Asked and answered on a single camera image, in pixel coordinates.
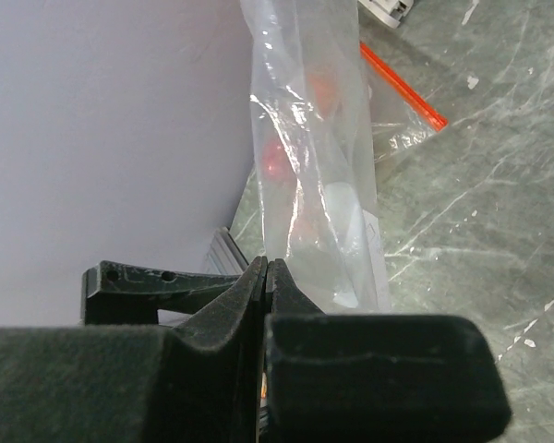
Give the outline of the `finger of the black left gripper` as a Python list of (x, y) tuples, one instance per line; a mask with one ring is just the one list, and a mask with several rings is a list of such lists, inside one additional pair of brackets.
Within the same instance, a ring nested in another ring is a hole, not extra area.
[(102, 261), (82, 276), (81, 324), (158, 325), (161, 310), (197, 315), (208, 306), (239, 320), (245, 301), (232, 291), (237, 280)]

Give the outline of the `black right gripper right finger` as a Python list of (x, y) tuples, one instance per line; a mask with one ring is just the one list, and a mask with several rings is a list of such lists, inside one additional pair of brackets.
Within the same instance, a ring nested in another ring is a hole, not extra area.
[(448, 315), (327, 315), (269, 265), (270, 442), (489, 442), (512, 408), (488, 342)]

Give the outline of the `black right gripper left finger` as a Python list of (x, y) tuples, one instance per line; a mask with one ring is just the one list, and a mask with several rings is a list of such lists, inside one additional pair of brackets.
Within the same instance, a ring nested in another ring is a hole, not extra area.
[(158, 325), (0, 328), (0, 442), (255, 442), (268, 263), (208, 306)]

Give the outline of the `clear orange zip top bag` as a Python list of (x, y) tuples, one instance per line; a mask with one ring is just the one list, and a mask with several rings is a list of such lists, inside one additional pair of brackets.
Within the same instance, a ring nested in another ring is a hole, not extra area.
[[(380, 245), (373, 137), (354, 1), (245, 1), (250, 112), (264, 249), (327, 313), (384, 313), (391, 300)], [(323, 118), (306, 81), (333, 70), (342, 101)], [(292, 173), (263, 176), (278, 138)]]

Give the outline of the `red toy apple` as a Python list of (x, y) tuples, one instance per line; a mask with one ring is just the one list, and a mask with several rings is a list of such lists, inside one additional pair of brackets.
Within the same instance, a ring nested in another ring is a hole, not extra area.
[(261, 171), (265, 178), (273, 182), (284, 182), (290, 178), (290, 162), (278, 138), (271, 139), (265, 145), (261, 156)]

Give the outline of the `toy orange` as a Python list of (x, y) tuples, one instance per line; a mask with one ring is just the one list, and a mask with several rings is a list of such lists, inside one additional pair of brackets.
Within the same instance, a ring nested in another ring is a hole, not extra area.
[(313, 69), (306, 73), (306, 81), (319, 115), (323, 118), (334, 115), (342, 101), (336, 73), (330, 69)]

